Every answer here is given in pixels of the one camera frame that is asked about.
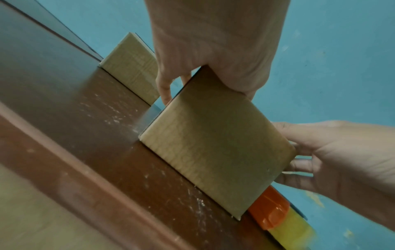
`blue wall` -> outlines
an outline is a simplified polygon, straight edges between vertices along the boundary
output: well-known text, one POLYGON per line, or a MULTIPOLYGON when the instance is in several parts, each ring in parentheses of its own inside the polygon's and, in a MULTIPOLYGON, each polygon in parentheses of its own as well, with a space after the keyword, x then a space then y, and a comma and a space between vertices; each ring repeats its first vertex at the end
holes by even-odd
MULTIPOLYGON (((143 0, 39 0, 102 57, 129 31, 151 48, 143 0)), ((254 104, 272 121, 395 126, 395 1, 294 0, 254 104)), ((181 88, 180 81, 172 86, 181 88)), ((391 249, 395 234, 320 196, 275 185, 316 229, 313 250, 391 249)))

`cardboard piece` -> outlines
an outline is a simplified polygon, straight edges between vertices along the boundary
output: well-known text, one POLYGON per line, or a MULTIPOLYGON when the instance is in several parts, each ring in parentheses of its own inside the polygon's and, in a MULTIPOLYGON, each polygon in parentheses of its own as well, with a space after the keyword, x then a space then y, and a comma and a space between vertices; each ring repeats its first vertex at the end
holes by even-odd
POLYGON ((296 156, 252 102, 208 66, 140 140, 238 220, 296 156))
POLYGON ((99 66, 149 105, 159 98, 156 57, 138 35, 128 33, 99 66))

